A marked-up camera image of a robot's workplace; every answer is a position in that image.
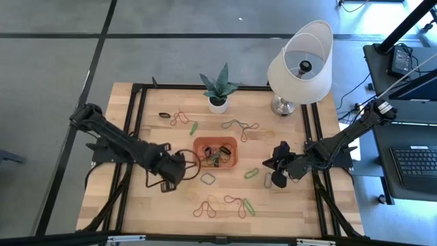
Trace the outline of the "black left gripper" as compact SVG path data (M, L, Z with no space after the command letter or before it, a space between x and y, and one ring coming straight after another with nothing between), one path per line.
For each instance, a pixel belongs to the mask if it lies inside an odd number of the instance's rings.
M146 150L146 187L151 188L160 183L167 182L173 186L178 186L186 173L186 159L180 151L169 154L169 143L155 144L150 143ZM153 184L149 183L149 173L162 177L161 181Z

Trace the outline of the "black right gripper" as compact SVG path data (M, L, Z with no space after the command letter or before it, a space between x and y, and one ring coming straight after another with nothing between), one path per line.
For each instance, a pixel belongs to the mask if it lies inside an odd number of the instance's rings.
M292 180L300 180L310 170L309 159L303 154L290 151L286 141L281 141L274 148L273 157L262 162L263 166L273 169L272 183L279 188L286 188L287 176Z

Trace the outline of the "orange plastic bin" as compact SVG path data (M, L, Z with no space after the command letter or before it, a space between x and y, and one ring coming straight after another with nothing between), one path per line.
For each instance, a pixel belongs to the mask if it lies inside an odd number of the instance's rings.
M210 146L212 148L212 155L217 154L221 157L219 166L208 165L202 148ZM226 146L231 149L231 156L223 154L219 148ZM206 169L231 169L236 166L238 162L238 143L233 137L198 137L194 140L193 150L201 160L201 166Z

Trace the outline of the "blue thin rubber band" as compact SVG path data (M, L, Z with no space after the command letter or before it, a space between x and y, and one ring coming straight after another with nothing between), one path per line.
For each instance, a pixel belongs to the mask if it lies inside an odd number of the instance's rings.
M241 121L239 121L239 120L237 120L237 119L233 119L233 120L230 120L230 121L228 121L228 122L224 122L224 123L222 123L221 124L221 128L223 128L223 129L227 129L227 128L230 128L231 126L233 126L233 125L238 125L241 129L246 129L246 128L250 128L251 126L249 125L249 124L247 124L247 123L244 123L244 122L241 122Z

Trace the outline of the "white shade silver table lamp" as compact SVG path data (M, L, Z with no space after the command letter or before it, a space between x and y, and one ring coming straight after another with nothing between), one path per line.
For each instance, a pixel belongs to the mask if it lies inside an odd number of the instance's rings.
M274 92L270 108L279 116L323 99L333 82L331 26L315 20L302 27L272 60L267 77Z

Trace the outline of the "green plant in white pot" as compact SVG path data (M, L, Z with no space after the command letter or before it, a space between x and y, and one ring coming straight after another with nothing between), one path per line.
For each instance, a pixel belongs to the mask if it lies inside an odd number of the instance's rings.
M216 79L209 79L204 74L199 74L202 83L206 87L203 93L208 98L208 107L212 113L225 113L228 108L228 97L239 87L240 83L229 81L229 68L225 63Z

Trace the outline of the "black desk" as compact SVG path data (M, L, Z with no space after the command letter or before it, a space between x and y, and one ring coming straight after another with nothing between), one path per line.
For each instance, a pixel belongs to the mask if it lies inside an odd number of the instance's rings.
M397 109L393 122L373 128L390 196L437 202L437 177L410 176L402 180L390 151L394 147L437 146L437 101L389 99L390 94L400 89L397 79L386 73L389 57L378 54L372 45L364 46L363 50L376 93L383 93L382 98ZM437 48L416 47L413 54L422 70L437 69Z

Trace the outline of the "black keyboard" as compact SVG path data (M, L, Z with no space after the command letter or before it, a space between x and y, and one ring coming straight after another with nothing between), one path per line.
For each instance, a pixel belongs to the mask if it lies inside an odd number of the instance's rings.
M390 148L398 174L404 177L437 177L437 146Z

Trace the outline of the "grey chair leg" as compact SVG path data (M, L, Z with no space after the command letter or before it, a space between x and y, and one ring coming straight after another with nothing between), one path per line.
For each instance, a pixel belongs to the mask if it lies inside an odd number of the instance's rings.
M27 159L23 156L19 156L17 154L13 154L6 150L0 150L0 164L3 161L13 161L16 163L24 163Z

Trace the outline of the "black power adapter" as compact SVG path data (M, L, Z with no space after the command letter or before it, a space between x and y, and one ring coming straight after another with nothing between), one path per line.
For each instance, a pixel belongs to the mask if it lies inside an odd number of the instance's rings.
M395 46L390 52L387 74L401 78L411 69L410 49L405 46Z

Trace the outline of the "black metal post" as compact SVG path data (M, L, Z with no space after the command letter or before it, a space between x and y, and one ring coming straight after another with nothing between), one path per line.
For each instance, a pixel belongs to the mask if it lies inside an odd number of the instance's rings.
M436 4L437 0L422 0L381 44L375 45L376 51L379 54L388 53L395 43L412 29Z

